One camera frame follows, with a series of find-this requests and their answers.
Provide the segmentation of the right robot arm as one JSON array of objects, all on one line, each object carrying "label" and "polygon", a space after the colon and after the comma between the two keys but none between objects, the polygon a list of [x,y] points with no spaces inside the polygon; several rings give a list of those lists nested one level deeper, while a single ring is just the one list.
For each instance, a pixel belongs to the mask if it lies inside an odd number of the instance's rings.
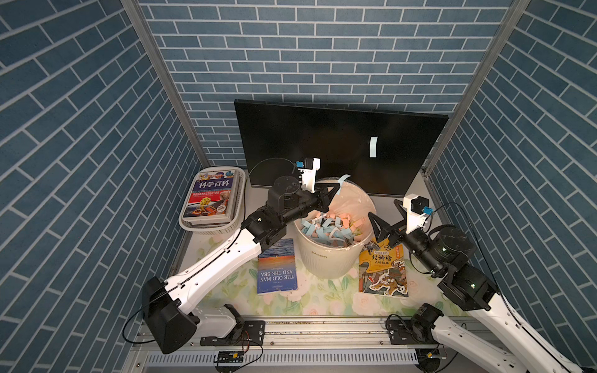
[{"label": "right robot arm", "polygon": [[416,343],[452,349],[488,372],[592,371],[551,345],[515,311],[495,281],[469,263],[477,246],[463,230],[440,225],[424,231],[431,217],[426,213],[428,199],[411,194],[394,203],[403,216],[395,225],[373,213],[368,215],[376,239],[387,239],[392,246],[403,245],[429,275],[438,279],[441,293],[489,329],[502,346],[478,337],[428,303],[402,326],[391,319],[386,321],[392,342],[410,335]]}]

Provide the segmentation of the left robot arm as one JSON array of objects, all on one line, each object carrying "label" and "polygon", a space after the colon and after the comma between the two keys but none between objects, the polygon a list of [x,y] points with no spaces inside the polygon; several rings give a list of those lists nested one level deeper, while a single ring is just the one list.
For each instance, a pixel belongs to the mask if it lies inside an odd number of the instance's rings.
[{"label": "left robot arm", "polygon": [[279,177],[266,204],[241,223],[232,239],[165,281],[147,280],[141,289],[141,313],[160,351],[171,354],[184,346],[201,324],[193,311],[205,295],[284,237],[289,224],[312,211],[329,211],[340,189],[338,182],[319,182],[308,191],[295,177]]}]

